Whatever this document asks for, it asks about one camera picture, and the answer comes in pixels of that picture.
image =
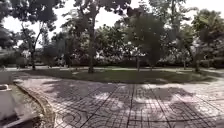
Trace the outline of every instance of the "branch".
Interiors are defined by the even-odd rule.
[[[83,11],[83,7],[80,6],[80,9],[79,9],[79,10],[80,10],[80,13],[81,13],[82,17],[84,18],[84,20],[85,20],[85,22],[86,22],[87,30],[90,31],[90,26],[89,26],[89,24],[88,24],[88,19],[87,19],[86,16],[85,16],[85,13],[84,13],[84,11]]]
[[[100,8],[101,7],[98,7],[98,9],[96,10],[96,14],[98,14],[100,12]]]
[[[31,41],[31,40],[29,39],[29,36],[28,36],[28,34],[26,33],[26,31],[25,31],[25,27],[23,26],[23,22],[22,22],[21,26],[22,26],[22,30],[23,30],[23,33],[24,33],[25,38],[26,38],[25,42],[28,43],[28,45],[29,45],[29,50],[30,50],[30,48],[31,48],[30,41]]]
[[[38,33],[38,35],[37,35],[37,37],[36,37],[36,39],[35,39],[35,42],[34,42],[34,44],[33,44],[33,47],[34,47],[34,48],[36,47],[38,38],[40,37],[40,34],[42,33],[42,28],[43,28],[43,26],[44,26],[44,23],[42,23],[42,25],[40,25],[40,26],[41,26],[41,27],[40,27],[40,31],[39,31],[39,33]]]

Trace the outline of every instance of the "sunlight patch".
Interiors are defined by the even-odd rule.
[[[79,72],[73,72],[72,75],[76,75],[76,74],[78,74],[78,73],[79,73]]]
[[[157,100],[156,99],[146,99],[146,98],[133,98],[134,101],[138,102],[138,103],[156,103]]]
[[[116,105],[113,105],[113,106],[111,107],[111,110],[112,110],[112,111],[120,110],[121,108],[123,108],[123,106],[124,106],[124,103],[122,103],[122,102],[117,102]]]
[[[142,86],[142,88],[144,88],[144,89],[150,89],[150,87],[149,87],[148,84],[143,84],[143,85],[141,85],[141,86]]]
[[[95,96],[98,100],[106,100],[109,97],[109,93],[101,93]]]

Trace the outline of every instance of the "green leaves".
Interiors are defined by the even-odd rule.
[[[96,30],[96,48],[100,56],[106,58],[121,57],[122,49],[127,43],[121,28],[103,26]]]
[[[0,1],[0,23],[2,22],[3,18],[8,16],[10,13],[9,11],[9,3],[7,0]]]
[[[194,17],[192,24],[200,40],[203,42],[211,43],[223,36],[224,20],[221,18],[219,12],[206,9],[201,10]]]
[[[10,2],[11,15],[14,18],[32,23],[55,21],[56,15],[53,8],[61,3],[59,0],[10,0]]]
[[[155,65],[162,55],[162,43],[165,37],[164,23],[153,13],[141,12],[129,18],[129,40]]]

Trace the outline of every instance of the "stone ledge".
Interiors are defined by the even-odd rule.
[[[4,125],[3,128],[20,128],[20,127],[32,127],[35,122],[38,122],[40,120],[40,116],[37,115],[29,115],[26,117],[23,117],[19,120],[16,120],[10,124]]]
[[[38,93],[31,91],[25,87],[22,87],[18,85],[16,81],[13,82],[14,85],[16,85],[23,93],[29,95],[33,100],[35,100],[41,107],[43,115],[41,117],[42,124],[41,127],[47,127],[47,128],[54,128],[54,122],[55,122],[55,113],[52,109],[52,106],[49,104],[49,102],[40,96]]]

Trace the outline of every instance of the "brick pavement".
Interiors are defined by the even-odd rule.
[[[20,79],[50,102],[55,128],[224,128],[224,79],[182,85]]]

